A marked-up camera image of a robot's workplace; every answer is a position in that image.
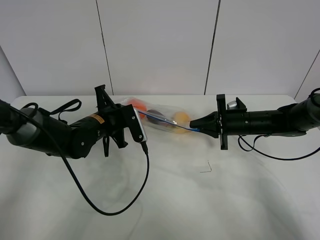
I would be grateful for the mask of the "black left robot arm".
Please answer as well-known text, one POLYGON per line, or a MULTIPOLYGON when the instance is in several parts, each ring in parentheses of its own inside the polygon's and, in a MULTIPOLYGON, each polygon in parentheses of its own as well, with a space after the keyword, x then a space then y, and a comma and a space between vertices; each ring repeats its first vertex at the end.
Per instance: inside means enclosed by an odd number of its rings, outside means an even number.
POLYGON ((110 140, 118 148, 127 146, 124 129, 133 126, 137 113, 131 105, 114 103, 105 86, 95 87, 97 112, 72 124, 60 117, 64 112, 77 111, 82 102, 71 100, 59 108, 48 111, 36 103, 29 103, 16 112, 4 101, 0 102, 0 132, 15 146, 59 156, 62 152, 71 159, 85 158, 93 145, 101 140, 104 156, 109 155, 110 140))

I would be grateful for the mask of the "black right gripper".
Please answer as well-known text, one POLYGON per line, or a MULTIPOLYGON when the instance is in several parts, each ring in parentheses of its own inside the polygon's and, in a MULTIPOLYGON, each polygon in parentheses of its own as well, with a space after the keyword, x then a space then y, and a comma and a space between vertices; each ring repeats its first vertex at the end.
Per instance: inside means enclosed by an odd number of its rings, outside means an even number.
POLYGON ((200 128, 200 133, 213 138, 219 138, 220 136, 220 149, 228 150, 228 136, 236 136, 245 132, 247 107, 236 97, 237 109, 227 109, 225 94, 218 94, 216 101, 217 112, 194 119, 190 121, 189 126, 191 128, 200 128))

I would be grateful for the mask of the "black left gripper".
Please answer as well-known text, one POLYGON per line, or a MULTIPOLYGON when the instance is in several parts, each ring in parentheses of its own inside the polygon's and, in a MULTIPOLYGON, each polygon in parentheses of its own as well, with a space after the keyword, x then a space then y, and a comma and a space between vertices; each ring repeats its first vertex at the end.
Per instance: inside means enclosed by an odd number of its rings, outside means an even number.
POLYGON ((116 143, 119 149, 125 148, 128 143, 125 141, 124 129, 128 128, 129 120, 134 117, 134 108, 114 103, 105 91, 106 86, 100 85, 94 88, 97 102, 96 114, 103 120, 100 130, 103 131, 102 144, 104 156, 109 156, 110 139, 116 143))

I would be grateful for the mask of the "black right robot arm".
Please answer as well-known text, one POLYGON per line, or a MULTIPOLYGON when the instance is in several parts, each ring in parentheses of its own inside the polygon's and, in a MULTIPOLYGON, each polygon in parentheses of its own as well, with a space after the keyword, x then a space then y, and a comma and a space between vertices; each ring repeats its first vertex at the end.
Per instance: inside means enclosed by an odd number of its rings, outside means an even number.
POLYGON ((299 137, 320 126, 320 89, 314 89, 308 98, 276 110, 248 111, 236 97, 226 103, 224 94, 216 96, 217 111, 192 120, 189 127, 200 133, 220 139, 220 149, 228 149, 228 136, 263 135, 299 137))

